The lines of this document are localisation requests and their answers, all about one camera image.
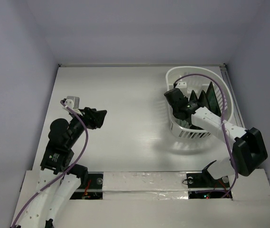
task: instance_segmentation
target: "cable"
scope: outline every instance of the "cable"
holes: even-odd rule
[[[203,75],[203,74],[188,74],[188,75],[184,75],[184,76],[178,78],[174,82],[174,87],[175,87],[175,85],[177,84],[178,81],[180,81],[181,79],[183,79],[185,77],[189,77],[189,76],[202,76],[202,77],[206,77],[206,78],[210,79],[212,82],[214,82],[218,86],[218,88],[220,90],[220,93],[221,93],[221,96],[222,96],[223,106],[222,106],[222,114],[221,114],[221,126],[222,126],[222,130],[223,130],[224,141],[225,141],[226,147],[228,149],[228,152],[229,152],[229,155],[230,155],[230,158],[231,158],[232,167],[235,170],[235,178],[234,178],[233,184],[231,185],[230,189],[222,196],[222,198],[224,198],[224,197],[226,197],[230,193],[230,191],[234,187],[234,184],[236,183],[236,179],[238,178],[238,170],[237,170],[236,162],[235,162],[235,159],[234,159],[234,157],[232,155],[232,151],[231,151],[231,148],[230,148],[230,145],[229,145],[229,140],[228,140],[228,136],[226,134],[226,129],[225,129],[225,125],[224,125],[224,110],[225,110],[225,101],[226,101],[225,95],[224,95],[224,92],[223,92],[222,87],[219,85],[218,82],[216,82],[210,76]]]
[[[218,180],[218,182],[223,186],[224,190],[226,191],[226,187],[225,187],[225,185],[222,183],[222,181],[221,181],[221,180]]]
[[[213,191],[220,191],[220,192],[225,192],[225,190],[221,190],[221,189],[213,189],[213,190],[199,190],[199,191],[195,191],[195,193],[203,193],[203,192],[208,192],[208,193],[211,193]]]
[[[84,124],[84,122],[81,120],[81,118],[78,116],[78,114],[70,109],[68,106],[66,106],[64,104],[63,101],[60,102],[61,105],[63,105],[68,111],[70,111],[82,124],[84,130],[85,130],[85,134],[86,134],[86,138],[85,138],[85,143],[84,143],[84,147],[82,149],[82,151],[80,152],[79,156],[76,158],[76,160],[74,161],[74,163],[72,163],[63,173],[61,173],[59,176],[57,176],[56,178],[54,178],[52,181],[50,181],[47,185],[45,185],[43,188],[40,189],[40,191],[36,192],[22,207],[22,209],[20,210],[20,212],[17,214],[15,220],[12,223],[12,228],[15,228],[15,225],[17,224],[18,219],[20,218],[20,216],[22,215],[22,213],[24,212],[24,210],[27,208],[27,206],[40,194],[40,192],[43,192],[45,189],[47,189],[49,186],[51,186],[53,183],[55,183],[57,180],[61,179],[62,177],[64,177],[65,174],[67,174],[73,167],[74,165],[77,164],[77,162],[80,160],[81,156],[83,155],[87,143],[88,143],[88,131],[87,128]]]
[[[87,186],[86,186],[86,188],[85,188],[85,190],[84,190],[84,194],[83,194],[83,196],[82,196],[82,197],[84,197],[84,196],[86,196],[86,195],[87,195],[87,190],[88,190],[88,188],[89,188],[89,186],[90,186],[91,182],[92,182],[92,180],[89,180],[89,181],[88,181]]]

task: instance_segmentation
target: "white wall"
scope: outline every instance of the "white wall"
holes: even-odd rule
[[[59,63],[224,63],[263,0],[27,0]]]
[[[56,71],[28,5],[0,0],[0,228],[32,167]]]
[[[246,127],[255,126],[264,137],[270,179],[270,1],[229,61],[228,71]]]

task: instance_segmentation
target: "white basket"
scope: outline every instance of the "white basket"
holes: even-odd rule
[[[196,67],[196,66],[177,66],[172,69],[170,69],[167,72],[166,75],[166,81],[167,81],[167,90],[170,90],[173,88],[173,83],[180,77],[188,74],[204,74],[212,79],[214,79],[220,87],[222,87],[224,95],[225,95],[225,110],[224,110],[224,118],[228,122],[231,121],[234,113],[234,105],[233,105],[233,99],[232,95],[230,93],[230,90],[228,89],[226,83],[222,80],[221,77],[219,77],[216,73],[214,73],[211,70],[202,68],[202,67]],[[183,86],[185,88],[181,89],[181,91],[186,96],[190,96],[192,90],[194,90],[199,97],[202,90],[207,91],[207,88],[210,84],[211,80],[203,77],[203,76],[189,76],[186,78],[181,79],[178,81],[178,86]],[[223,107],[223,99],[220,93],[220,90],[218,86],[213,83],[215,94],[218,100],[218,104],[220,107],[221,112]],[[205,130],[194,130],[189,129],[190,125],[186,121],[181,121],[176,119],[173,116],[172,108],[170,105],[168,105],[168,115],[171,122],[170,129],[174,136],[178,138],[186,138],[186,139],[198,139],[198,138],[205,138],[210,135],[209,132]]]

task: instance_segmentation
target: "black triangular object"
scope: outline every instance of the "black triangular object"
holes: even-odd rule
[[[195,91],[192,90],[189,102],[195,102],[196,103],[197,101],[198,101],[197,95],[196,95]]]
[[[212,113],[214,113],[215,115],[221,116],[220,107],[219,107],[219,104],[218,104],[218,101],[216,98],[216,94],[215,94],[215,90],[214,90],[214,86],[213,86],[212,82],[210,83],[210,85],[207,89],[206,97],[207,97],[207,100],[209,101],[209,104],[210,104],[209,110]]]
[[[210,110],[210,103],[209,101],[207,100],[207,97],[206,97],[206,93],[204,90],[201,91],[201,94],[199,96],[199,99],[198,99],[199,103],[201,105],[203,105],[204,107],[206,107],[208,110]]]

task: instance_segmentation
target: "white bracket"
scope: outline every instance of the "white bracket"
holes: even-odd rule
[[[58,217],[60,217],[63,209],[65,208],[65,205],[67,204],[75,190],[80,187],[80,185],[80,178],[77,178],[75,175],[72,174],[65,175],[60,187],[58,188],[55,196],[53,197],[53,201],[49,206],[46,221],[52,219],[53,226],[57,227]]]
[[[64,104],[69,107],[70,109],[74,110],[78,115],[82,115],[82,113],[79,111],[78,108],[75,108],[74,100],[72,99],[66,99]]]
[[[201,127],[225,143],[221,125],[221,117],[215,115],[206,107],[198,108],[195,111],[195,114],[192,115],[192,124],[197,127]],[[229,122],[225,121],[224,126],[228,135],[229,145],[233,145],[236,137],[241,138],[244,134],[246,134],[246,129],[238,127]]]
[[[56,178],[57,175],[54,175],[54,172],[48,169],[40,171],[36,191],[38,192],[42,187]],[[58,180],[41,192],[25,209],[18,225],[22,228],[44,228],[49,205],[59,185],[60,181]]]

